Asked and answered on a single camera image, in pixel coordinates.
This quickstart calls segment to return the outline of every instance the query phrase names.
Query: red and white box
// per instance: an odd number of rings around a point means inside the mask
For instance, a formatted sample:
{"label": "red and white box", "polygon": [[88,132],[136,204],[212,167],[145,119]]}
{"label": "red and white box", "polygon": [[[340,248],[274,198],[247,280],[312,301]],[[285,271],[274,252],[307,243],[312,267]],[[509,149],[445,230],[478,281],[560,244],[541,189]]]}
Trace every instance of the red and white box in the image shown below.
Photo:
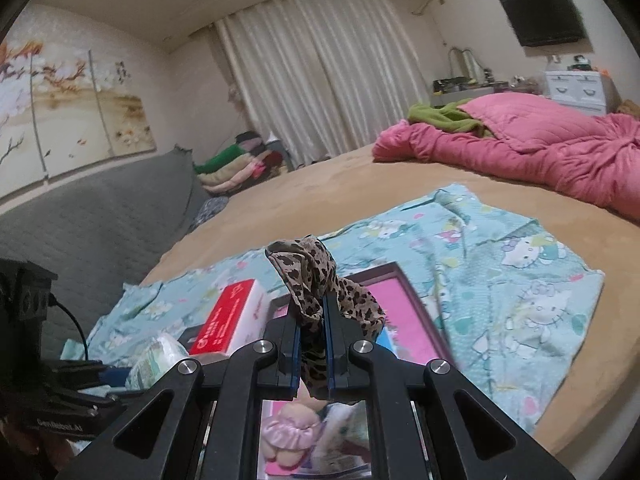
{"label": "red and white box", "polygon": [[206,365],[226,359],[262,337],[269,299],[257,280],[227,285],[200,329],[189,355]]}

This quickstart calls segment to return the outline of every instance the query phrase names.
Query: pink blanket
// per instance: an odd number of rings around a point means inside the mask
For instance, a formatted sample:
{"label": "pink blanket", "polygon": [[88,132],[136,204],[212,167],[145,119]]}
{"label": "pink blanket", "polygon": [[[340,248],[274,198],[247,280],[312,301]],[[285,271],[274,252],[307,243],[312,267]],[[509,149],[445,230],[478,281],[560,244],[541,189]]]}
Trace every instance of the pink blanket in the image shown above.
{"label": "pink blanket", "polygon": [[376,162],[417,158],[501,178],[544,184],[640,219],[640,121],[623,114],[589,117],[548,99],[491,94],[461,107],[495,139],[446,134],[402,120],[380,134]]}

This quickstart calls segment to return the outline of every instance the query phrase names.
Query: plastic package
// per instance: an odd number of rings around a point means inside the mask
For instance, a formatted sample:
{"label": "plastic package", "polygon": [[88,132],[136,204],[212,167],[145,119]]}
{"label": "plastic package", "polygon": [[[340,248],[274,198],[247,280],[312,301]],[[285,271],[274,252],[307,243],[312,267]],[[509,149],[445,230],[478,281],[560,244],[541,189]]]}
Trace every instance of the plastic package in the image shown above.
{"label": "plastic package", "polygon": [[125,382],[127,390],[146,390],[189,353],[166,332],[153,338],[142,357],[133,365]]}

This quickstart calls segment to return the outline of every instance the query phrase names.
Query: television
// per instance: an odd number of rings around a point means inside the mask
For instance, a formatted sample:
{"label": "television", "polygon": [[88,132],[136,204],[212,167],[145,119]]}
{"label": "television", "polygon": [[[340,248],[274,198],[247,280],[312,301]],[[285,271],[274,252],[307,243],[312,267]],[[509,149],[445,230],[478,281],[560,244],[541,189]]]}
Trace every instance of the television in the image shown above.
{"label": "television", "polygon": [[586,38],[572,0],[500,0],[522,46],[574,43]]}

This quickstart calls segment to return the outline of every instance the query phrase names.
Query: leopard print fabric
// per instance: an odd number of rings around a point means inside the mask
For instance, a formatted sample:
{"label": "leopard print fabric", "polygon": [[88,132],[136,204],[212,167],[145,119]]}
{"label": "leopard print fabric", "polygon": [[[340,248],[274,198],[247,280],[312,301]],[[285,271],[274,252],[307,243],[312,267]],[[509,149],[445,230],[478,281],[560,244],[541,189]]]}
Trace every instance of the leopard print fabric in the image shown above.
{"label": "leopard print fabric", "polygon": [[344,317],[360,323],[363,336],[375,341],[385,313],[362,285],[336,275],[331,253],[315,236],[279,240],[265,254],[287,285],[301,314],[302,380],[313,396],[326,394],[326,356],[322,332],[322,297],[336,292]]}

